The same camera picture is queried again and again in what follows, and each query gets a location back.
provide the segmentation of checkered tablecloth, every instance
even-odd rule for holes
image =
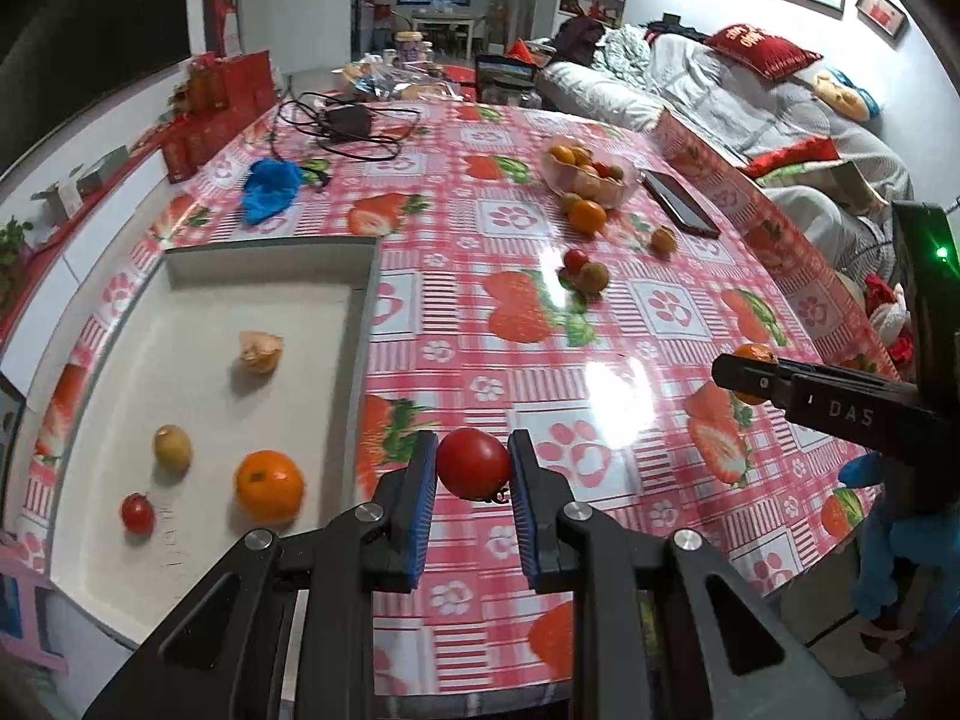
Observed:
[[[359,497],[402,460],[383,449],[384,424],[441,434],[469,425],[501,440],[525,428],[541,462],[568,476],[578,499],[655,535],[696,528],[760,592],[826,555],[843,528],[836,507],[821,509],[858,447],[790,425],[769,405],[741,408],[736,424],[715,428],[748,459],[730,478],[704,456],[713,454],[716,432],[688,400],[702,391],[717,354],[757,333],[731,306],[736,290],[770,307],[784,343],[768,343],[782,356],[893,375],[862,312],[776,207],[666,116],[643,136],[541,111],[403,107],[421,120],[389,162],[329,156],[282,124],[278,152],[328,159],[332,181],[321,191],[303,186],[293,205],[256,228],[240,221],[240,185],[248,165],[270,154],[272,116],[184,185],[104,291],[55,394],[25,503],[32,516],[21,518],[19,537],[31,533],[38,545],[25,560],[45,567],[49,509],[39,502],[49,501],[42,490],[53,488],[58,471],[44,458],[56,461],[62,451],[86,372],[165,247],[371,231],[383,235],[383,256],[364,400],[381,418],[364,423]],[[404,129],[409,119],[395,115],[378,118],[377,130]],[[642,189],[603,236],[573,232],[539,178],[544,142],[558,133],[678,175],[722,236],[682,236],[670,261],[656,259],[645,236],[667,220]],[[585,311],[569,309],[556,279],[572,245],[606,263],[613,278]],[[540,319],[512,302],[510,285],[539,291]],[[712,435],[706,443],[704,431]],[[869,503],[865,495],[864,508]],[[568,678],[566,603],[527,589],[509,506],[469,503],[440,488],[419,589],[374,599],[376,691],[472,693]]]

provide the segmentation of screw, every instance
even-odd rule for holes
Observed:
[[[256,531],[250,531],[243,537],[244,546],[254,552],[266,549],[274,540],[274,535],[266,528],[257,528]]]
[[[568,519],[584,522],[593,517],[593,509],[590,507],[590,504],[580,503],[580,501],[570,501],[563,507],[563,514]]]
[[[378,503],[362,503],[353,510],[354,517],[361,522],[379,522],[383,517],[383,507]]]
[[[704,545],[704,538],[690,528],[684,528],[673,535],[673,542],[686,552],[696,552]]]

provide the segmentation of black phone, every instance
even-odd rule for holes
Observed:
[[[720,228],[672,175],[645,170],[643,185],[680,230],[702,238],[720,237]]]

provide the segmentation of bowl of fruit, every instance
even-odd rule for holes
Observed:
[[[623,205],[640,183],[629,159],[590,148],[568,135],[550,139],[541,170],[557,196],[579,194],[608,211]]]

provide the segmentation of television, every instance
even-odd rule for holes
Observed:
[[[186,0],[0,0],[0,176],[91,105],[190,55]]]

